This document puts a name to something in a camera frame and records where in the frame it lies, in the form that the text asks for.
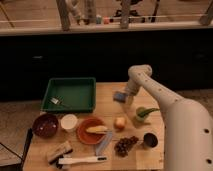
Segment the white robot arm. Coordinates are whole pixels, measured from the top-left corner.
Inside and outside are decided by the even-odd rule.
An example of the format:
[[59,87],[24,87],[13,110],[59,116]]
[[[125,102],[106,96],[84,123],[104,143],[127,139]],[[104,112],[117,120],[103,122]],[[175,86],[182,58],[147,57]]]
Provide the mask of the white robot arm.
[[164,171],[213,171],[213,118],[208,110],[151,75],[150,65],[131,66],[125,92],[135,96],[143,87],[158,103],[165,125]]

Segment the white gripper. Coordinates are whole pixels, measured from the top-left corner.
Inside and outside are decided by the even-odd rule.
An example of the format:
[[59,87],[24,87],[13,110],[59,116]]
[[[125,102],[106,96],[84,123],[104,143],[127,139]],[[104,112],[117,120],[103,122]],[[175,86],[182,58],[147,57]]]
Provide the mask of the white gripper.
[[133,101],[134,101],[133,96],[136,96],[139,90],[140,90],[140,86],[132,79],[129,79],[125,86],[125,93],[127,94],[127,96],[125,97],[124,104],[126,106],[131,106],[133,104]]

